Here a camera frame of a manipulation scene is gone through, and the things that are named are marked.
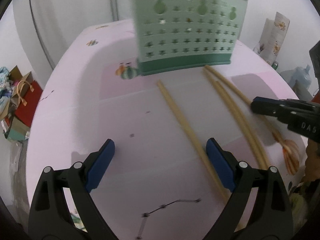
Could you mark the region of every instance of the pink table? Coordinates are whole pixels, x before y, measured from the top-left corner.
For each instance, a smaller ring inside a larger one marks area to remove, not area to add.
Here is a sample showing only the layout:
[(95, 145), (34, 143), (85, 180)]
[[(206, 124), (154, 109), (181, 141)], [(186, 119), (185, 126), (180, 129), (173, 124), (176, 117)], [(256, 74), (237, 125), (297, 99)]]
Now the pink table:
[[(201, 68), (123, 80), (115, 71), (120, 63), (131, 62), (135, 66), (133, 24), (125, 20), (106, 25), (89, 27), (77, 37), (44, 89), (27, 151), (29, 202), (44, 167), (68, 168), (111, 138), (116, 144), (115, 157), (91, 196), (115, 234), (120, 239), (134, 239), (142, 213), (177, 199), (201, 198), (197, 204), (177, 203), (155, 213), (148, 220), (143, 238), (202, 239), (223, 204), (212, 191), (202, 163), (158, 91), (156, 81), (163, 81), (203, 145), (215, 137), (238, 160), (257, 167), (255, 159)], [(88, 46), (90, 41), (95, 45)], [(296, 98), (276, 71), (239, 41), (232, 63), (214, 68), (251, 99)], [(297, 185), (304, 172), (306, 139), (272, 120), (284, 137), (295, 140), (300, 148), (302, 167), (295, 176), (290, 176), (280, 145), (247, 107), (235, 99), (255, 127), (286, 187), (290, 181)], [(67, 191), (66, 198), (73, 211), (74, 204)]]

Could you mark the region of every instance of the blue gripper pad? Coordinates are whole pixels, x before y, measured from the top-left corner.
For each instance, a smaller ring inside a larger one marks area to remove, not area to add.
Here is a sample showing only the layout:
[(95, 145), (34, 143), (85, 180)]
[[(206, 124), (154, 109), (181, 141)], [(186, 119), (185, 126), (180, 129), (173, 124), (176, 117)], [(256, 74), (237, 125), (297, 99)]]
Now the blue gripper pad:
[(115, 155), (115, 143), (110, 140), (100, 150), (100, 154), (87, 172), (87, 182), (85, 188), (87, 192), (98, 187), (104, 173), (106, 172), (113, 156)]
[(223, 150), (216, 146), (211, 139), (209, 139), (207, 141), (206, 151), (210, 162), (214, 166), (214, 169), (221, 180), (221, 183), (225, 188), (229, 189), (230, 192), (233, 192), (233, 190), (236, 188), (236, 184), (234, 182), (234, 173), (222, 155)]

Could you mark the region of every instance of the wooden chopstick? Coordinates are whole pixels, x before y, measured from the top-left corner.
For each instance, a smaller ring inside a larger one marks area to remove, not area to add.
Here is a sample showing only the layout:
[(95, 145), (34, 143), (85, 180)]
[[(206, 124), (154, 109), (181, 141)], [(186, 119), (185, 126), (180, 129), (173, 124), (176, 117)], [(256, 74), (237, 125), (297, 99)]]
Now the wooden chopstick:
[(170, 107), (171, 111), (173, 112), (174, 116), (177, 118), (179, 124), (181, 125), (182, 129), (184, 130), (185, 134), (188, 136), (190, 142), (192, 143), (193, 147), (197, 151), (200, 159), (202, 160), (204, 166), (206, 167), (210, 177), (215, 182), (216, 186), (220, 194), (222, 195), (223, 201), (226, 204), (229, 199), (229, 195), (226, 189), (223, 187), (216, 171), (214, 170), (207, 154), (205, 153), (200, 140), (196, 136), (195, 132), (191, 128), (190, 124), (188, 123), (187, 119), (185, 118), (183, 112), (179, 109), (171, 95), (169, 94), (168, 90), (162, 84), (161, 80), (157, 82), (157, 86), (162, 93), (165, 101), (167, 102), (168, 106)]
[(234, 102), (234, 100), (230, 97), (224, 87), (220, 84), (219, 81), (215, 81), (212, 76), (209, 74), (207, 69), (204, 69), (204, 75), (211, 83), (213, 88), (217, 91), (221, 99), (225, 102), (226, 106), (228, 107), (230, 113), (233, 115), (234, 119), (239, 125), (244, 137), (246, 138), (250, 149), (252, 150), (260, 169), (267, 170), (269, 168), (269, 161), (268, 157), (265, 153), (264, 148), (262, 147), (259, 139), (253, 132), (249, 122), (247, 121), (246, 117), (242, 113), (241, 109), (238, 105)]
[[(228, 88), (230, 88), (244, 103), (247, 104), (247, 106), (250, 107), (252, 101), (247, 98), (238, 88), (235, 87), (234, 84), (232, 84), (228, 79), (226, 79), (223, 75), (221, 75), (218, 71), (215, 69), (211, 68), (209, 65), (204, 66), (206, 70), (208, 70), (210, 73), (215, 75), (220, 81), (222, 81)], [(284, 144), (284, 139), (282, 138), (281, 133), (272, 126), (272, 124), (268, 121), (268, 119), (263, 116), (259, 115), (260, 119), (265, 123), (266, 127), (268, 130), (273, 134), (275, 137), (275, 140), (278, 141), (281, 145)]]

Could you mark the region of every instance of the green plastic basket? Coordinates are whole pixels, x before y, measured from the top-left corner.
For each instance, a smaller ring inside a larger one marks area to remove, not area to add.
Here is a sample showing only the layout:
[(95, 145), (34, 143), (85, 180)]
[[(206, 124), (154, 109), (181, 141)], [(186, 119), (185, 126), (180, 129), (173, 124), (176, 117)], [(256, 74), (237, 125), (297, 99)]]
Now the green plastic basket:
[(230, 64), (247, 0), (134, 0), (142, 75)]

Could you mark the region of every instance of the metal screw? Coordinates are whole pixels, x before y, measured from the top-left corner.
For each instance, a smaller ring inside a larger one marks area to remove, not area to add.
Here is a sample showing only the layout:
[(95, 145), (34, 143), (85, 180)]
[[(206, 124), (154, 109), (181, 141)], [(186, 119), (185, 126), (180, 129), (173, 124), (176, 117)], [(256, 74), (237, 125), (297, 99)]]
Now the metal screw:
[(48, 173), (49, 171), (51, 171), (51, 167), (47, 166), (47, 167), (45, 167), (45, 168), (43, 169), (43, 171), (44, 171), (45, 173)]
[(275, 166), (271, 166), (270, 170), (274, 173), (276, 173), (278, 171), (278, 169)]
[(81, 162), (77, 162), (77, 163), (73, 164), (73, 167), (74, 167), (75, 169), (79, 169), (79, 168), (82, 167), (82, 163), (81, 163)]
[(246, 167), (248, 167), (248, 164), (246, 162), (239, 162), (239, 166), (241, 168), (246, 168)]

